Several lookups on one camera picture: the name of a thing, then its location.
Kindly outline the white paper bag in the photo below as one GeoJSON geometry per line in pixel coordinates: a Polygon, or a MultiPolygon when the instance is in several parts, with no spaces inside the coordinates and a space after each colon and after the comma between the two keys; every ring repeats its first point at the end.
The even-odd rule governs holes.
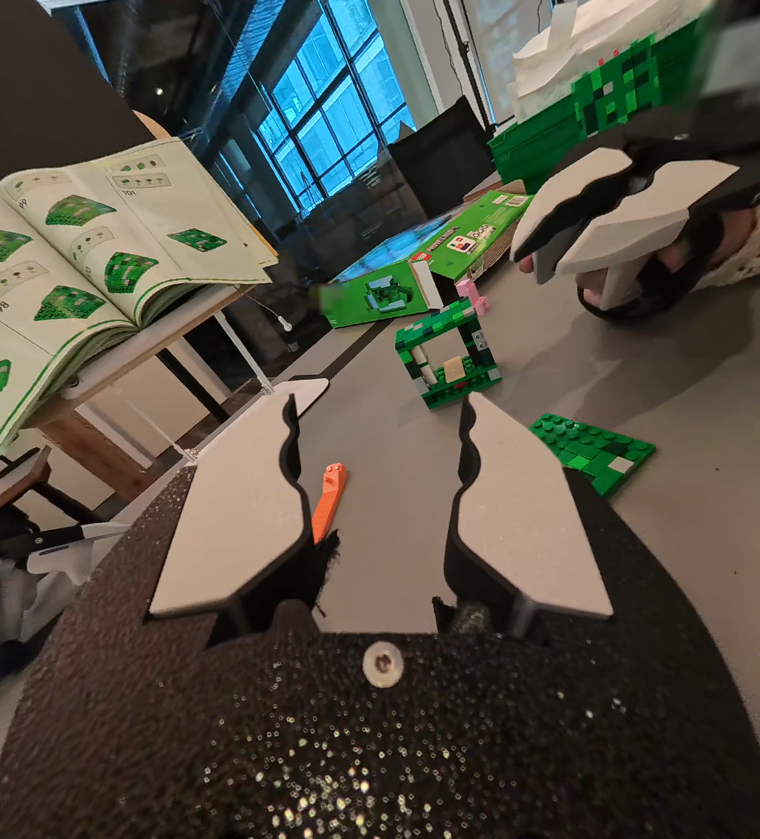
{"type": "Polygon", "coordinates": [[[515,122],[522,124],[567,97],[579,77],[637,40],[670,35],[709,6],[709,1],[557,4],[550,25],[512,57],[509,89],[515,122]]]}

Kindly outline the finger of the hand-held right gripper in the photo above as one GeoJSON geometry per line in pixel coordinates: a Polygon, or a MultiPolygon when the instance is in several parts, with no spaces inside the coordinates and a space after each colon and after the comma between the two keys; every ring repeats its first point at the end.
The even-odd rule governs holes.
{"type": "Polygon", "coordinates": [[[534,278],[542,285],[560,276],[644,264],[679,236],[690,208],[738,170],[717,160],[674,160],[662,164],[637,191],[632,191],[630,176],[624,196],[592,220],[558,262],[554,246],[533,255],[534,278]]]}
{"type": "Polygon", "coordinates": [[[635,162],[619,149],[598,148],[552,175],[532,197],[514,232],[514,263],[554,246],[558,262],[589,223],[624,196],[635,162]]]}

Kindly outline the lego instruction booklet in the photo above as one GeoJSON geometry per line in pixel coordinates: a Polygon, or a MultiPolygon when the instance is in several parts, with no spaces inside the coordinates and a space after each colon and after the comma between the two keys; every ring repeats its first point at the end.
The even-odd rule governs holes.
{"type": "Polygon", "coordinates": [[[179,138],[0,181],[0,454],[93,358],[277,253],[179,138]]]}

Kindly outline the green lego base plate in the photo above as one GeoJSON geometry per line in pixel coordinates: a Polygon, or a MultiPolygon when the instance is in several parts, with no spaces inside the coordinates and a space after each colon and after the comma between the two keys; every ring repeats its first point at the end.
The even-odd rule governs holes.
{"type": "Polygon", "coordinates": [[[542,414],[530,430],[563,467],[580,473],[603,498],[617,494],[657,451],[653,443],[558,414],[542,414]]]}

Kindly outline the person's right hand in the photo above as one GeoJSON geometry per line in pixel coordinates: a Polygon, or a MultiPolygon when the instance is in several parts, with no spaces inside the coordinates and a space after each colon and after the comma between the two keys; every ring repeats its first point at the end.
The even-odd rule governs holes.
{"type": "Polygon", "coordinates": [[[750,243],[757,228],[756,210],[731,211],[712,217],[690,234],[647,258],[618,306],[602,309],[610,284],[610,268],[578,274],[575,282],[581,305],[603,320],[638,320],[677,305],[697,287],[715,277],[750,243]]]}

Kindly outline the green lego frame build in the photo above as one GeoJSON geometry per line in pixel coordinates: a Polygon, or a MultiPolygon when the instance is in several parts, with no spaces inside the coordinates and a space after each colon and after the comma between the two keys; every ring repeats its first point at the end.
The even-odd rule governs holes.
{"type": "Polygon", "coordinates": [[[399,329],[394,349],[429,409],[453,403],[501,382],[501,373],[491,352],[477,312],[468,300],[458,299],[399,329]],[[456,333],[465,352],[435,366],[427,345],[456,333]]]}

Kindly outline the large glass window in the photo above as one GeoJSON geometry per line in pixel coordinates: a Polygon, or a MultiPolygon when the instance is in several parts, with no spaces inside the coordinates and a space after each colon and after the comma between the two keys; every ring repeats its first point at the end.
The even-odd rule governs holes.
{"type": "Polygon", "coordinates": [[[254,2],[203,128],[224,190],[271,230],[353,183],[415,121],[365,1],[254,2]]]}

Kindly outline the green lego box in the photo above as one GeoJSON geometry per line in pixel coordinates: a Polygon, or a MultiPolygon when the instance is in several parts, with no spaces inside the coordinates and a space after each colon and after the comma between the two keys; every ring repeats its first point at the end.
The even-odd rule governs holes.
{"type": "Polygon", "coordinates": [[[333,328],[440,309],[442,294],[476,281],[510,248],[532,195],[488,191],[433,220],[389,237],[318,287],[333,328]]]}

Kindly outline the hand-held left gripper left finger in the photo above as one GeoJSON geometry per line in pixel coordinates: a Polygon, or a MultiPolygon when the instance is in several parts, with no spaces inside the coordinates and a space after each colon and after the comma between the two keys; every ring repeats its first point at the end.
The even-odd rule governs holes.
{"type": "Polygon", "coordinates": [[[298,418],[293,393],[270,394],[197,456],[152,618],[220,610],[313,551],[298,418]]]}

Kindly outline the clear acrylic book stand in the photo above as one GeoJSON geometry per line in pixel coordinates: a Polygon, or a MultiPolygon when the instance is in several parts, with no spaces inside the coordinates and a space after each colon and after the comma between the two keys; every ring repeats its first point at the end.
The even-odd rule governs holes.
{"type": "Polygon", "coordinates": [[[210,285],[198,291],[178,309],[162,316],[154,324],[139,331],[113,350],[89,363],[80,373],[79,381],[67,393],[56,394],[29,416],[25,421],[26,429],[36,429],[43,434],[39,426],[60,419],[71,412],[81,414],[115,442],[127,454],[134,457],[144,469],[154,462],[151,456],[134,438],[125,434],[106,414],[93,409],[90,402],[98,393],[111,389],[121,378],[150,358],[161,356],[163,360],[179,362],[169,352],[169,348],[193,328],[210,317],[218,320],[223,331],[233,341],[234,346],[252,367],[266,395],[275,391],[292,393],[295,396],[297,410],[303,414],[330,386],[330,380],[323,376],[312,376],[274,386],[264,372],[256,367],[251,352],[242,344],[236,333],[230,328],[225,314],[236,300],[252,291],[251,285],[210,285]]]}

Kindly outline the black office chair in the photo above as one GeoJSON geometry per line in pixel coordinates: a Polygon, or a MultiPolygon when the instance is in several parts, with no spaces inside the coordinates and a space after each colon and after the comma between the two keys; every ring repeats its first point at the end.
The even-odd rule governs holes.
{"type": "Polygon", "coordinates": [[[487,132],[466,97],[387,150],[428,217],[460,205],[497,170],[487,132]]]}

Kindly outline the pink lego pig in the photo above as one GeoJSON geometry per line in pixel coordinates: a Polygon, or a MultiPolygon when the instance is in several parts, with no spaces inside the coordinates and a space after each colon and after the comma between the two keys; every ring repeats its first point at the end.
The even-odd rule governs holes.
{"type": "Polygon", "coordinates": [[[455,283],[455,288],[459,298],[467,298],[477,315],[485,315],[488,312],[487,298],[480,293],[475,280],[462,278],[455,283]]]}

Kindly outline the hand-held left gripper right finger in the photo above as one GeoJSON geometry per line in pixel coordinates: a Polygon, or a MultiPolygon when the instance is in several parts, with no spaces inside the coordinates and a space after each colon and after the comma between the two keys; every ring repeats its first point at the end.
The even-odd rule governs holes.
{"type": "Polygon", "coordinates": [[[460,481],[445,580],[458,606],[487,612],[521,638],[539,614],[608,621],[610,596],[564,468],[525,426],[484,395],[459,414],[460,481]]]}

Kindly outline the black board panel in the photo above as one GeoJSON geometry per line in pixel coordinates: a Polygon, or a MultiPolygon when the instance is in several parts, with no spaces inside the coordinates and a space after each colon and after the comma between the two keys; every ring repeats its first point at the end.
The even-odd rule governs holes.
{"type": "Polygon", "coordinates": [[[153,140],[37,2],[0,2],[0,180],[153,140]]]}

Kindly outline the orange brick separator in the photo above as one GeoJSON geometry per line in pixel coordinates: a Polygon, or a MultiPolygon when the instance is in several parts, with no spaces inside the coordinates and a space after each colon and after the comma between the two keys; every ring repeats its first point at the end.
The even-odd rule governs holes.
{"type": "Polygon", "coordinates": [[[320,544],[329,534],[347,478],[347,470],[341,463],[333,463],[325,468],[321,497],[311,519],[315,544],[320,544]]]}

